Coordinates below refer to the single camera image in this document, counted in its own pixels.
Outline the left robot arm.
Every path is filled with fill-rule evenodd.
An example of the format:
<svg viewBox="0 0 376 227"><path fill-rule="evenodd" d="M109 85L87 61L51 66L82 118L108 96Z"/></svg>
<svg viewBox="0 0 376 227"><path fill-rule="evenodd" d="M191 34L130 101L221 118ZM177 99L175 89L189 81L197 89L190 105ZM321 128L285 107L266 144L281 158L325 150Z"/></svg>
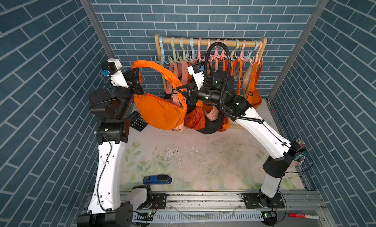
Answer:
<svg viewBox="0 0 376 227"><path fill-rule="evenodd" d="M119 72L128 87L115 87L94 90L89 98L90 113L97 123L97 142L99 150L98 170L92 199L87 212L77 218L79 227L129 227L133 215L141 214L139 207L152 205L152 192L148 185L132 188L122 201L120 199L120 170L125 157L130 121L126 118L132 109L134 95L142 95L139 69Z"/></svg>

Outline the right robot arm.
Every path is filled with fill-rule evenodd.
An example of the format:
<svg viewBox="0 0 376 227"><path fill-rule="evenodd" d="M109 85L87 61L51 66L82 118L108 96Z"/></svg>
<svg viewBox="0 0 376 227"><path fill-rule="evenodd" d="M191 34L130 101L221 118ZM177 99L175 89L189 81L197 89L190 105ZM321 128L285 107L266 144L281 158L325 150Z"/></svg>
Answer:
<svg viewBox="0 0 376 227"><path fill-rule="evenodd" d="M296 158L302 161L305 157L302 144L285 139L261 118L256 105L251 102L256 92L253 87L246 98L234 92L235 79L231 74L232 60L228 47L222 42L215 42L208 48L208 52L218 46L222 47L228 60L223 69L211 69L209 57L206 57L204 61L198 61L187 68L193 80L176 87L176 91L190 105L202 101L215 106L219 110L218 123L228 117L246 129L267 150L269 156L262 166L265 175L258 193L258 202L262 207L276 208L281 198L278 191L283 176Z"/></svg>

